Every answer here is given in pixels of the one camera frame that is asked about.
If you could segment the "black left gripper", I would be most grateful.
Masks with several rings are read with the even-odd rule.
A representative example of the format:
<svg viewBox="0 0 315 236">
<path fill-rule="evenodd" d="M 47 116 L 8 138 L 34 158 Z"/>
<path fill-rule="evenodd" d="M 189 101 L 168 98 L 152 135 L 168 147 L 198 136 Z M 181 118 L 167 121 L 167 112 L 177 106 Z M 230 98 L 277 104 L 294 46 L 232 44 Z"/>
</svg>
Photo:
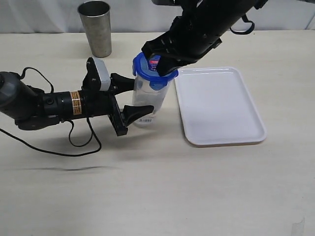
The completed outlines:
<svg viewBox="0 0 315 236">
<path fill-rule="evenodd" d="M 126 135 L 127 125 L 153 112 L 154 106 L 125 105 L 123 112 L 119 108 L 115 96 L 134 90 L 135 79 L 127 78 L 117 73 L 110 75 L 111 85 L 108 91 L 93 90 L 91 86 L 82 84 L 81 118 L 108 116 L 117 136 Z"/>
</svg>

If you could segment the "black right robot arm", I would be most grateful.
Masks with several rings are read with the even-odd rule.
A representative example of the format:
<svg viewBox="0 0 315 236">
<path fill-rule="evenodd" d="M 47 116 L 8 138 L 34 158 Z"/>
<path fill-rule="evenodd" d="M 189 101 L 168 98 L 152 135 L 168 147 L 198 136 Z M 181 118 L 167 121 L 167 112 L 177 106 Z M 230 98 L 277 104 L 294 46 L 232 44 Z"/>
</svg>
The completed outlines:
<svg viewBox="0 0 315 236">
<path fill-rule="evenodd" d="M 170 82 L 181 67 L 194 64 L 221 43 L 221 36 L 238 21 L 250 24 L 236 35 L 250 34 L 255 23 L 246 16 L 260 9 L 264 0 L 177 0 L 182 14 L 175 17 L 168 31 L 146 41 L 133 59 L 132 106 L 124 108 L 126 123 L 152 120 L 161 108 Z"/>
</svg>

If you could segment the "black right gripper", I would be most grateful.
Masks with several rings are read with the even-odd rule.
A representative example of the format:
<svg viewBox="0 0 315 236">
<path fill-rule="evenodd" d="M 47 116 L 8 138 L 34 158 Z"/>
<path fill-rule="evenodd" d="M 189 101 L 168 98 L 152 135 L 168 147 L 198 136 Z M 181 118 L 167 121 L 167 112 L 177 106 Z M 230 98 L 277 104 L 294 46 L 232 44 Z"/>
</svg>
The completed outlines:
<svg viewBox="0 0 315 236">
<path fill-rule="evenodd" d="M 208 29 L 203 20 L 178 16 L 170 29 L 157 38 L 146 41 L 141 48 L 146 60 L 158 57 L 157 72 L 160 76 L 196 63 L 221 43 L 221 34 Z"/>
</svg>

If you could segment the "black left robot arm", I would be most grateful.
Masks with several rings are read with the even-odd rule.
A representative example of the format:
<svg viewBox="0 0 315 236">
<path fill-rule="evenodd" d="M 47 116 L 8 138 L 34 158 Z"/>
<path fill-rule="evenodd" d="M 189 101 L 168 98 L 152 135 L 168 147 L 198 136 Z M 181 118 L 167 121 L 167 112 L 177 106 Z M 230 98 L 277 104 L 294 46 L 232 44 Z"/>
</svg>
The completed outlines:
<svg viewBox="0 0 315 236">
<path fill-rule="evenodd" d="M 134 80 L 111 74 L 108 91 L 82 88 L 45 93 L 26 85 L 14 72 L 0 74 L 0 111 L 14 119 L 21 130 L 40 130 L 60 122 L 108 116 L 116 134 L 125 135 L 134 121 L 131 106 L 119 108 L 115 96 L 133 90 Z"/>
</svg>

